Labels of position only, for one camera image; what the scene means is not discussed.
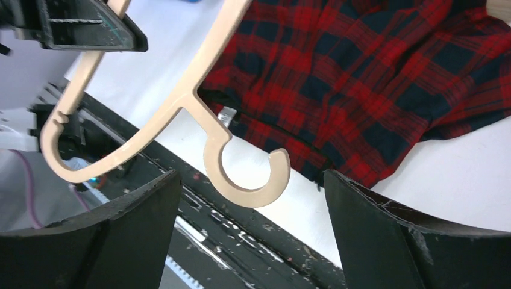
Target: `clothes hanger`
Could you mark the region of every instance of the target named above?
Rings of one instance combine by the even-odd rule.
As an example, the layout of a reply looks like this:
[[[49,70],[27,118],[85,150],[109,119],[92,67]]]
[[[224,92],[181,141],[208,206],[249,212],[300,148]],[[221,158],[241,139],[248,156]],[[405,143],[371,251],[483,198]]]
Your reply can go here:
[[[118,16],[123,17],[129,3],[130,0],[109,0],[108,6]],[[250,0],[224,0],[224,4],[199,51],[155,115],[139,132],[110,155],[83,169],[72,170],[62,162],[57,146],[58,137],[63,131],[63,124],[68,122],[67,116],[77,109],[84,90],[105,52],[87,51],[82,53],[75,75],[41,132],[41,151],[50,168],[64,180],[75,184],[107,173],[137,155],[184,108],[201,125],[208,136],[204,148],[204,165],[211,183],[221,195],[235,204],[251,208],[263,207],[278,199],[287,187],[291,173],[287,151],[277,149],[270,153],[271,173],[266,185],[257,189],[239,187],[230,180],[222,165],[222,151],[233,135],[221,124],[196,92],[224,50],[249,5]]]

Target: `hanger hook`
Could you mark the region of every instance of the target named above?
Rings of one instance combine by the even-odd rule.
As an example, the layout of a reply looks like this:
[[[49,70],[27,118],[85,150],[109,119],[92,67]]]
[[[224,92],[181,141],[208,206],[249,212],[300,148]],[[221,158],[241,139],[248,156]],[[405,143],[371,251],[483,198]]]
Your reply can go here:
[[[257,189],[242,188],[231,181],[222,165],[222,153],[231,138],[228,134],[223,134],[220,139],[208,138],[204,148],[204,165],[209,180],[221,195],[237,205],[259,208],[273,203],[289,183],[291,168],[287,151],[277,149],[270,153],[271,172],[264,186]]]

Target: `plaid shirt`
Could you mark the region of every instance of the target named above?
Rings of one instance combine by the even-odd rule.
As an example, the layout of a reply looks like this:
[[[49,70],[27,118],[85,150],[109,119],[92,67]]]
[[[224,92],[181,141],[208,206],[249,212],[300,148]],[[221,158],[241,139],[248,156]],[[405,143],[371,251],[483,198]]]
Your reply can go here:
[[[509,116],[510,50],[481,0],[254,0],[199,95],[308,179],[372,187],[415,143]]]

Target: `white table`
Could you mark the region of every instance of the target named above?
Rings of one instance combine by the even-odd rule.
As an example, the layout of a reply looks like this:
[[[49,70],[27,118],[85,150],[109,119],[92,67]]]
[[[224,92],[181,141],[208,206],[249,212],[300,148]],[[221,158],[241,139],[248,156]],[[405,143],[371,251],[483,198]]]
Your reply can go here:
[[[150,49],[107,54],[87,92],[141,128],[177,83],[221,4],[222,0],[132,1],[128,15],[148,36]],[[186,111],[157,141],[205,173],[206,135]],[[374,190],[447,220],[511,231],[510,143],[511,119],[506,119],[455,140],[418,144],[397,173]],[[267,157],[235,138],[223,162],[234,182],[256,188],[268,180]],[[315,184],[293,171],[282,197],[258,211],[340,266],[325,197]]]

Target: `white label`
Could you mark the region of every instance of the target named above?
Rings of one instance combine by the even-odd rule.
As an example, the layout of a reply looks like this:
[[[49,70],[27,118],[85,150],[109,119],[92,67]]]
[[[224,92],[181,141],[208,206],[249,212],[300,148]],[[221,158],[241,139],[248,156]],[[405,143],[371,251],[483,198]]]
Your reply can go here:
[[[237,111],[234,108],[224,107],[220,113],[218,113],[218,119],[226,128],[228,128],[236,113]]]

